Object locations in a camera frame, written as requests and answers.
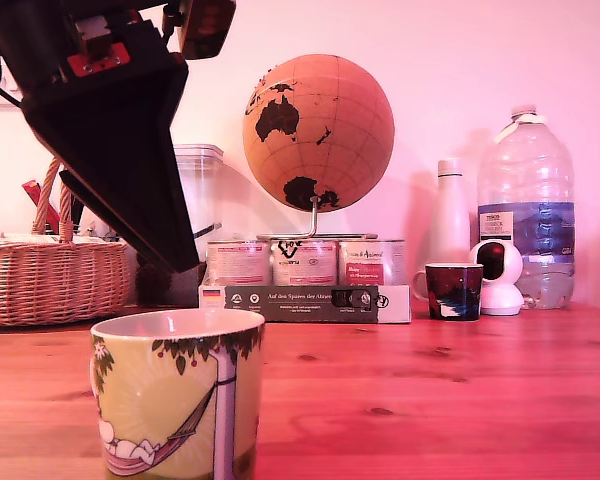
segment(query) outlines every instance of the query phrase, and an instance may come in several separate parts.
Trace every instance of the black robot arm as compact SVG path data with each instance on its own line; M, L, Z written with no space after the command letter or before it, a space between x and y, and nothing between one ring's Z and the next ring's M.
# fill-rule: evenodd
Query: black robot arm
M138 13L165 3L182 54ZM33 133L73 193L166 271L199 263L169 132L185 58L217 55L234 11L231 0L0 0L0 57Z

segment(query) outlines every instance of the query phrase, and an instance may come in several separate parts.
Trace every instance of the hammock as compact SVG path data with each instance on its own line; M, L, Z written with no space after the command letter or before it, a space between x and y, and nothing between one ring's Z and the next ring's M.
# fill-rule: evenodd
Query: hammock
M108 450L105 450L107 466L109 467L111 473L120 477L129 477L131 475L142 473L145 470L153 468L159 463L164 462L167 457L180 448L191 435L196 433L196 427L200 423L202 415L207 409L207 406L209 406L211 396L213 395L213 391L217 386L218 382L213 384L211 390L209 390L209 392L202 397L200 403L198 403L191 415L189 415L180 428L178 428L173 435L170 435L167 438L167 443L156 450L153 457L153 463L151 465L145 463L141 458L119 458L112 455Z

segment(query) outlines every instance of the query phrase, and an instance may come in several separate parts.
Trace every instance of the ceramic mug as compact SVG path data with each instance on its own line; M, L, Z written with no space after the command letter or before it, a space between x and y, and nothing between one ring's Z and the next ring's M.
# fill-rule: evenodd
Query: ceramic mug
M251 480L264 317L190 309L91 329L107 478Z
M421 275L427 277L428 298L416 289L418 300L429 302L429 315L438 320L473 321L480 317L481 264L428 263L413 277L415 285Z

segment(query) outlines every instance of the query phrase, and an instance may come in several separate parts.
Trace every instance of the white bottle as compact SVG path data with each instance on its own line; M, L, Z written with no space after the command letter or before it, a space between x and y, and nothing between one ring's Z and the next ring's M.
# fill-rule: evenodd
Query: white bottle
M430 262L466 263L470 251L469 207L457 158L438 162L438 197L431 220Z

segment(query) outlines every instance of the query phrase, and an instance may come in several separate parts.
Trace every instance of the cork globe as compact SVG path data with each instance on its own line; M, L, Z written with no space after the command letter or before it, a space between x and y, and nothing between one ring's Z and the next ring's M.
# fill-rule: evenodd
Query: cork globe
M360 200L393 150L391 106L378 82L342 57L305 55L258 83L243 123L256 180L280 202L320 212Z

